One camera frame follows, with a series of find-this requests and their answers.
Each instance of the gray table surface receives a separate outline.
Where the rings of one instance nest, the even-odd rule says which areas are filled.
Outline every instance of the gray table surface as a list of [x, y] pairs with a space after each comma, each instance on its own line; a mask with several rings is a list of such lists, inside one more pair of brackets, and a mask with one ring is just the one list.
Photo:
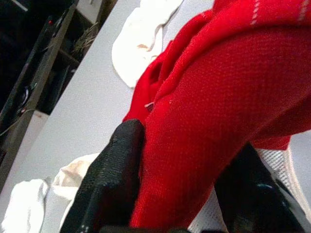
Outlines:
[[[113, 69], [111, 49], [126, 18], [135, 7], [139, 6], [139, 2], [139, 0], [117, 2], [32, 149], [26, 157], [16, 158], [0, 194], [0, 221], [3, 219], [15, 184], [38, 178], [53, 179], [59, 168], [73, 159], [100, 152], [108, 143], [114, 129], [121, 123], [129, 109], [133, 90], [126, 86]], [[213, 0], [184, 0], [164, 27], [163, 47], [167, 46], [189, 19], [211, 8], [212, 4]], [[308, 136], [304, 143], [310, 144], [310, 135]], [[310, 168], [304, 163], [305, 159], [310, 161], [310, 148], [301, 145], [300, 137], [302, 135], [292, 141], [292, 146], [295, 147], [294, 164], [295, 166], [297, 164], [297, 176], [299, 180], [301, 179], [302, 189], [310, 202], [311, 192], [308, 182]], [[51, 232], [55, 229], [53, 225], [58, 226], [57, 221], [61, 215], [61, 211], [55, 213], [54, 222], [50, 218]]]

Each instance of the red cloth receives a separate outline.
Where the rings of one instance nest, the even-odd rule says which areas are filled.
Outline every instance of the red cloth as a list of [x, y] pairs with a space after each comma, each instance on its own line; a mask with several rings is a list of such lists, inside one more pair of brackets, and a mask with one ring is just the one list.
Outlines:
[[132, 227], [187, 227], [246, 142], [311, 129], [308, 3], [216, 0], [146, 69], [124, 119], [146, 128]]

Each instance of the white stitching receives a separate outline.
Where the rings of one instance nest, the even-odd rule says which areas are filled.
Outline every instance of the white stitching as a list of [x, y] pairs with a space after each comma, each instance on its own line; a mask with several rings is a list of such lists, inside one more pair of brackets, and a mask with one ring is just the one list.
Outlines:
[[302, 1], [298, 21], [302, 21], [305, 18], [309, 2], [310, 2], [309, 0]]
[[260, 2], [259, 0], [255, 0], [254, 10], [253, 10], [253, 17], [251, 21], [251, 25], [254, 25], [257, 22], [257, 16], [258, 16], [258, 9], [259, 9]]

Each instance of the red fabric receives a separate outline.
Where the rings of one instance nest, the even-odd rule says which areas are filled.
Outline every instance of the red fabric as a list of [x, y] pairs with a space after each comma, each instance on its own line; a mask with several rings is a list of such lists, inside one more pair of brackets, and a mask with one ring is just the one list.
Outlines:
[[146, 69], [124, 118], [146, 128], [132, 227], [187, 227], [246, 142], [284, 149], [311, 129], [306, 3], [217, 0]]

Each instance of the wire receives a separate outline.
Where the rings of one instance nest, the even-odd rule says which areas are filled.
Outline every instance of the wire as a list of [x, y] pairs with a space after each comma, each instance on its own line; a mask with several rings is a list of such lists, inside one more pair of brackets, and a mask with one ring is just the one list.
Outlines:
[[19, 123], [19, 121], [22, 119], [23, 115], [25, 115], [25, 113], [27, 112], [31, 112], [31, 111], [35, 111], [35, 109], [27, 109], [26, 111], [22, 112], [22, 115], [19, 117], [19, 119], [17, 119], [12, 125], [10, 125], [5, 131], [3, 131], [2, 133], [0, 133], [0, 137], [2, 135], [4, 135], [6, 132], [8, 132], [13, 126], [15, 126], [17, 123]]

